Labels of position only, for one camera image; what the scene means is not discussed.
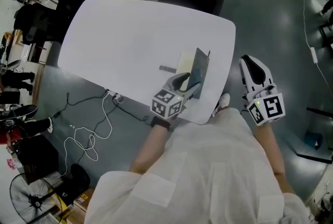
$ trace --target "red object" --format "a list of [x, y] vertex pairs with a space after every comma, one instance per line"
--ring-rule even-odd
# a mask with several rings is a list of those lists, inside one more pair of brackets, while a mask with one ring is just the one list
[[[0, 144], [7, 144], [7, 134], [6, 129], [0, 129]], [[10, 133], [10, 137], [11, 137], [11, 141], [17, 141], [17, 140], [21, 140], [22, 139], [22, 135], [21, 135], [21, 131], [19, 130], [19, 128], [15, 127], [12, 132]]]

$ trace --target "black watch strap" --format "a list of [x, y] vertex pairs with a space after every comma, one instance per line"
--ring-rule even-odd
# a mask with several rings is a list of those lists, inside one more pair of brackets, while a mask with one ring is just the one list
[[158, 118], [157, 116], [155, 116], [154, 118], [152, 118], [152, 121], [150, 123], [150, 126], [151, 127], [154, 127], [155, 125], [160, 125], [164, 128], [167, 128], [167, 130], [169, 130], [170, 128], [170, 123], [161, 119], [161, 118]]

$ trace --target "gray concrete floor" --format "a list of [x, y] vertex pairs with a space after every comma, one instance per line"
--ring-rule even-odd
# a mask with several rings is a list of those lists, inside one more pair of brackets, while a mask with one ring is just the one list
[[[332, 52], [328, 48], [321, 48], [322, 40], [317, 29], [325, 22], [317, 13], [326, 2], [327, 0], [305, 0], [306, 31], [309, 44], [316, 48], [319, 65], [332, 86]], [[307, 112], [306, 107], [330, 112], [333, 112], [333, 109], [328, 89], [312, 62], [305, 42], [302, 12], [303, 0], [225, 0], [221, 17], [236, 25], [234, 57], [224, 90], [231, 94], [230, 105], [239, 110], [244, 107], [239, 58], [248, 54], [268, 65], [278, 90], [283, 93], [287, 113], [283, 119], [273, 124], [274, 132], [285, 159], [288, 180], [301, 199], [306, 200], [319, 183], [326, 164], [297, 157], [295, 152], [313, 151], [306, 148], [302, 141], [306, 131], [318, 131], [318, 127], [324, 125], [325, 129], [320, 132], [324, 135], [332, 134], [331, 123]], [[60, 48], [60, 45], [54, 44], [49, 54], [48, 66], [41, 84], [38, 118], [48, 117], [61, 110], [66, 103], [67, 92], [70, 93], [71, 103], [104, 93], [102, 87], [64, 72], [56, 66]], [[63, 141], [74, 134], [70, 125], [94, 129], [104, 118], [101, 103], [102, 99], [99, 98], [75, 107], [68, 106], [54, 121], [54, 133], [47, 138], [59, 151], [60, 172], [65, 169]], [[122, 106], [139, 118], [150, 115], [147, 107], [130, 99], [126, 99]], [[106, 99], [106, 111], [113, 108], [110, 98]], [[248, 113], [245, 112], [243, 116], [253, 128], [253, 121]], [[93, 162], [86, 156], [80, 160], [80, 165], [91, 177], [92, 186], [95, 186], [99, 177], [107, 171], [127, 170], [149, 131], [149, 126], [119, 109], [110, 113], [109, 118], [113, 132], [107, 140], [97, 139], [98, 162]], [[97, 127], [96, 132], [105, 137], [109, 130], [109, 124], [104, 121]], [[88, 142], [88, 137], [88, 132], [77, 134], [77, 139], [84, 145]], [[82, 150], [73, 141], [67, 142], [67, 151], [69, 165], [76, 163], [82, 154]], [[329, 154], [323, 149], [319, 155]]]

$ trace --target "desk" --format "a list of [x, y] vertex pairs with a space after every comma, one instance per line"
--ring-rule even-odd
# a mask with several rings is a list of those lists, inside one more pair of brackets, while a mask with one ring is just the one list
[[177, 68], [181, 53], [200, 48], [210, 62], [200, 99], [180, 115], [204, 124], [227, 80], [235, 25], [202, 11], [139, 0], [86, 0], [63, 41], [58, 65], [97, 85], [149, 106]]

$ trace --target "black fan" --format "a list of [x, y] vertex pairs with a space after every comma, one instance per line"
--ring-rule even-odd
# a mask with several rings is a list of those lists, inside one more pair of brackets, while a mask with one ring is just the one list
[[70, 179], [63, 178], [63, 183], [56, 188], [44, 179], [28, 185], [29, 175], [25, 173], [16, 176], [11, 181], [9, 192], [17, 214], [28, 224], [46, 224], [48, 223], [46, 216], [57, 211], [56, 206], [62, 213], [62, 203], [66, 206], [72, 204], [90, 184], [89, 175], [78, 164], [71, 166], [71, 175]]
[[61, 207], [60, 199], [57, 195], [51, 197], [54, 188], [46, 180], [39, 179], [28, 185], [25, 177], [25, 173], [19, 174], [10, 184], [12, 205], [26, 223], [48, 223], [45, 217], [56, 204]]

